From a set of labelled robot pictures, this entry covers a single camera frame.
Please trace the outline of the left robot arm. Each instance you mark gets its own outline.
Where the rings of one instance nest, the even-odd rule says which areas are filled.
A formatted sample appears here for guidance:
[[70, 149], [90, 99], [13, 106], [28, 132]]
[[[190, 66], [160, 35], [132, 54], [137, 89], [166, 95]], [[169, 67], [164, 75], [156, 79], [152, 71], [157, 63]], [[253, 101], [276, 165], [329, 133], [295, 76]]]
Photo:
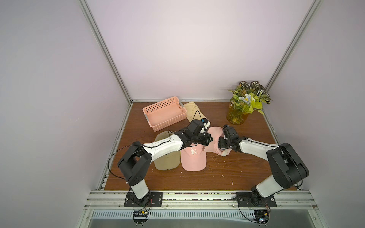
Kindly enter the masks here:
[[169, 153], [180, 151], [193, 145], [207, 146], [213, 141], [208, 133], [210, 121], [206, 118], [193, 120], [179, 131], [170, 133], [162, 140], [142, 144], [139, 141], [129, 146], [118, 162], [118, 168], [124, 175], [132, 193], [139, 200], [147, 199], [150, 193], [145, 182], [145, 176], [150, 164]]

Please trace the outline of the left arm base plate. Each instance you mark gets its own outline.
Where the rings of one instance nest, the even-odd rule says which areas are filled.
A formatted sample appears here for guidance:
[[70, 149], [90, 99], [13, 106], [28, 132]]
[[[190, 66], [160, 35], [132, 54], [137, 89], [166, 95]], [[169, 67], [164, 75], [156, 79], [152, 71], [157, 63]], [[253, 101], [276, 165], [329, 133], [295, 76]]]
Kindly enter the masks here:
[[149, 192], [142, 199], [138, 199], [134, 192], [128, 192], [125, 197], [124, 207], [161, 207], [162, 199], [162, 192]]

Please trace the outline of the artificial green plant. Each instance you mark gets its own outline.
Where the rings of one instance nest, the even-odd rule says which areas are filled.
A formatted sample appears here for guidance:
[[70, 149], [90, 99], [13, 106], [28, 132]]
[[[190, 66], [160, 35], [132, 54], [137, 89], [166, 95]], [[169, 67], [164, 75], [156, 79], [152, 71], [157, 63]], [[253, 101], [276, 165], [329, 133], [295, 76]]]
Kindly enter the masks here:
[[241, 81], [234, 90], [230, 100], [230, 107], [243, 114], [252, 114], [258, 111], [264, 115], [263, 104], [270, 104], [271, 97], [265, 87], [259, 81], [250, 83]]

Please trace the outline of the circuit board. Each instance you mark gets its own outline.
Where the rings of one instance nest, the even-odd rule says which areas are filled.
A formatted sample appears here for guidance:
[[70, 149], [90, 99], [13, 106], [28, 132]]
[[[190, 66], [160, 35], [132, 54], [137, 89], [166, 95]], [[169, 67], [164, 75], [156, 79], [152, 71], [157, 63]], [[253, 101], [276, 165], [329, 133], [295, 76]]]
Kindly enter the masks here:
[[255, 210], [253, 220], [259, 225], [266, 225], [270, 220], [270, 213], [266, 210]]
[[133, 222], [136, 225], [143, 225], [145, 224], [149, 219], [149, 212], [148, 211], [134, 211], [132, 215]]

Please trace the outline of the right circuit board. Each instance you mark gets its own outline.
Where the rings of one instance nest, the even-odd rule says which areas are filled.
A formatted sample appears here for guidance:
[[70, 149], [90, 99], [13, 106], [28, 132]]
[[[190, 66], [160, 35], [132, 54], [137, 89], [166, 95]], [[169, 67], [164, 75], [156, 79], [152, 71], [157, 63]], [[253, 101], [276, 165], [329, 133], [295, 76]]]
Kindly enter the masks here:
[[266, 210], [255, 210], [253, 220], [259, 225], [266, 225], [270, 220], [270, 213]]

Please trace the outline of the pink plastic basket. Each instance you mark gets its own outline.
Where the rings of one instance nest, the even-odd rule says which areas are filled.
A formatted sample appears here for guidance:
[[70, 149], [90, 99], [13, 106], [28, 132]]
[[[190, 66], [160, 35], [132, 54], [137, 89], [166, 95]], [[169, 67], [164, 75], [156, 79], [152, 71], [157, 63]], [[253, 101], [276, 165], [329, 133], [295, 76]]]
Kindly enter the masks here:
[[143, 108], [149, 126], [158, 132], [186, 118], [187, 110], [174, 96]]

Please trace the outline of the pink baseball cap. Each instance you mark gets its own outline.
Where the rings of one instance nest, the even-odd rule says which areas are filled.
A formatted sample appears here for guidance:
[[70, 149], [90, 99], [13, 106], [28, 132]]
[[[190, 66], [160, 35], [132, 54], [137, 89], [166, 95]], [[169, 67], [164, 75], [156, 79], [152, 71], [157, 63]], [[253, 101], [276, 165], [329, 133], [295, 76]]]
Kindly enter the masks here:
[[218, 127], [218, 126], [210, 127], [208, 129], [208, 133], [213, 138], [213, 141], [210, 142], [208, 146], [205, 146], [204, 152], [206, 152], [206, 153], [215, 153], [215, 154], [220, 155], [222, 157], [225, 157], [225, 156], [229, 155], [230, 152], [232, 151], [231, 148], [223, 150], [223, 149], [220, 149], [219, 146], [218, 146], [219, 139], [221, 137], [224, 137], [224, 133], [223, 133], [222, 128]]
[[198, 144], [184, 148], [180, 151], [182, 167], [189, 172], [197, 172], [205, 169], [207, 156], [205, 146]]

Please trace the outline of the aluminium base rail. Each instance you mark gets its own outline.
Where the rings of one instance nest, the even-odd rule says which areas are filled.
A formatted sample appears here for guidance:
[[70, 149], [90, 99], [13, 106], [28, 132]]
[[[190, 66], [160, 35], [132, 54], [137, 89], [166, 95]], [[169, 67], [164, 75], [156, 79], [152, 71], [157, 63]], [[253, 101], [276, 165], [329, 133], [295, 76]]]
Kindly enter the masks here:
[[149, 219], [232, 219], [255, 224], [254, 211], [266, 210], [273, 217], [279, 211], [304, 212], [316, 228], [326, 224], [310, 191], [282, 191], [274, 194], [277, 207], [239, 207], [234, 199], [239, 191], [162, 191], [161, 207], [124, 207], [128, 191], [91, 191], [78, 228], [86, 228], [92, 219], [132, 219], [134, 211], [148, 211]]

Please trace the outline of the left circuit board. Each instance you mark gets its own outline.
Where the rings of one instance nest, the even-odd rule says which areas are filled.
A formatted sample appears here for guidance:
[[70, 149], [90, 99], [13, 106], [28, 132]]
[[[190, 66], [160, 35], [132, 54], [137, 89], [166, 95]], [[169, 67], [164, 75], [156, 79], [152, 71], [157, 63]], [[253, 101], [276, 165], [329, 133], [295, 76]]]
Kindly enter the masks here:
[[149, 219], [149, 212], [148, 211], [134, 211], [132, 215], [133, 222], [136, 225], [143, 225], [145, 224]]

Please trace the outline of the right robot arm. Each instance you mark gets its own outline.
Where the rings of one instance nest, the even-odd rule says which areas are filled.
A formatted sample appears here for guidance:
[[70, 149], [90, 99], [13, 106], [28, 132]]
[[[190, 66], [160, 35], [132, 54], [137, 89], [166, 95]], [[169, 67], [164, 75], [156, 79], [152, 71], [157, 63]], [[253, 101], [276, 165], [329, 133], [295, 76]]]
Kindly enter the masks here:
[[271, 175], [252, 188], [252, 197], [255, 200], [267, 199], [275, 193], [302, 183], [309, 176], [307, 166], [288, 143], [267, 144], [248, 137], [239, 137], [232, 126], [225, 125], [218, 146], [220, 149], [251, 154], [269, 163]]

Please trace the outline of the beige baseball cap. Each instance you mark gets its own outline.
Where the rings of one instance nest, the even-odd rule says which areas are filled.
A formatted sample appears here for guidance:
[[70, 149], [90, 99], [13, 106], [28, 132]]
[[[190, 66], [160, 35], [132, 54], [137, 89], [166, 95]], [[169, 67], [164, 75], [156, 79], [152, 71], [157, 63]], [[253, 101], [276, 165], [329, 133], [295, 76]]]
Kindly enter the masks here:
[[[168, 131], [162, 132], [156, 136], [155, 142], [169, 138], [170, 135], [171, 133]], [[177, 168], [180, 165], [180, 162], [180, 151], [175, 151], [156, 159], [154, 164], [157, 170], [167, 171]]]

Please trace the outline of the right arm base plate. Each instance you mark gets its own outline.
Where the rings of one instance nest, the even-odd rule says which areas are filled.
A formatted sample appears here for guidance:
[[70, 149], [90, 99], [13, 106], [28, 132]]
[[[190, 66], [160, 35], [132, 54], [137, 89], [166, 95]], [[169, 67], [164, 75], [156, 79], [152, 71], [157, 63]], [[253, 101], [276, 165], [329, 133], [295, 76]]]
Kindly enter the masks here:
[[237, 192], [234, 198], [239, 207], [265, 208], [277, 207], [274, 195], [262, 197], [256, 192]]

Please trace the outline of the cream work glove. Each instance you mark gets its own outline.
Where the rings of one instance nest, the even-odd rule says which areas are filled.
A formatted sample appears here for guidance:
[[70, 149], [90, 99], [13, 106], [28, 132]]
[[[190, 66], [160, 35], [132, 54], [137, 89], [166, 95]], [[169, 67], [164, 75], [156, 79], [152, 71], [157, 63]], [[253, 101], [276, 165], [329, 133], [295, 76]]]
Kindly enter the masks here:
[[206, 118], [195, 102], [189, 102], [184, 104], [184, 108], [187, 110], [186, 118], [189, 122], [195, 119], [201, 120], [202, 118]]

